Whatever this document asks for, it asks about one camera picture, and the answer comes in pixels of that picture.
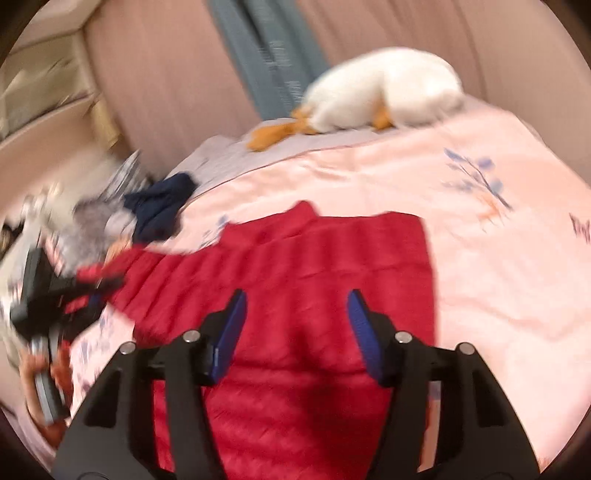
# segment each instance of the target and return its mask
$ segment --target stuffed goose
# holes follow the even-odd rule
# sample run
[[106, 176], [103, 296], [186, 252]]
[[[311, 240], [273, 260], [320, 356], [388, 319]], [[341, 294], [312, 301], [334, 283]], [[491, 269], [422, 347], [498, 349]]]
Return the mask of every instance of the stuffed goose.
[[248, 147], [263, 151], [297, 133], [430, 124], [459, 109], [463, 100], [462, 82], [442, 58], [411, 48], [384, 48], [321, 75], [292, 113], [294, 121], [255, 130]]

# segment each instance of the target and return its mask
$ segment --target plush duck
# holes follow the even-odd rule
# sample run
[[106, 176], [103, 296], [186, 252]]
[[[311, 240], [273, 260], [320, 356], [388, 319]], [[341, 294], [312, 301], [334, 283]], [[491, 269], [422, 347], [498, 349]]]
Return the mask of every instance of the plush duck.
[[255, 130], [248, 147], [263, 151], [298, 133], [430, 124], [463, 101], [462, 82], [448, 62], [426, 51], [384, 48], [321, 75], [293, 112], [294, 121]]

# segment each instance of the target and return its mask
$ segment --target red garment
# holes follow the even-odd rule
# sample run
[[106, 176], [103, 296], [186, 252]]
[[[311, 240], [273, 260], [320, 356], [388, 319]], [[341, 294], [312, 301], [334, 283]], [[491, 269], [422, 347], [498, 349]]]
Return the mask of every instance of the red garment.
[[[103, 275], [123, 271], [112, 303], [135, 321], [141, 345], [173, 340], [246, 291], [233, 363], [206, 398], [230, 480], [365, 476], [389, 391], [365, 372], [346, 314], [352, 289], [396, 327], [434, 339], [433, 275], [412, 215], [323, 218], [302, 202], [228, 225], [191, 255], [124, 252]], [[162, 385], [154, 400], [160, 464], [174, 470]]]

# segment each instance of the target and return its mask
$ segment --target plush toy head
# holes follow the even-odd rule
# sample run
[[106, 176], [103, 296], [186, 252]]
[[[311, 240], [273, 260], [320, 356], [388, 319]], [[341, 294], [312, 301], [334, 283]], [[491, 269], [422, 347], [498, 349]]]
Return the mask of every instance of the plush toy head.
[[255, 131], [249, 147], [261, 151], [296, 133], [429, 124], [463, 100], [462, 83], [445, 60], [411, 48], [385, 48], [320, 76], [306, 91], [297, 120]]

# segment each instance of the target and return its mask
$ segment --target bedspread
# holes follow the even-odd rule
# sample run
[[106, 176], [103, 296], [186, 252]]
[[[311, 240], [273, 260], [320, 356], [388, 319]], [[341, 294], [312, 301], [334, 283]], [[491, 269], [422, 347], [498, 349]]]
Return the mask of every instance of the bedspread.
[[489, 108], [244, 174], [188, 205], [180, 234], [152, 248], [195, 251], [230, 221], [301, 199], [321, 215], [424, 219], [437, 344], [474, 343], [540, 464], [556, 457], [591, 400], [589, 187], [516, 117]]

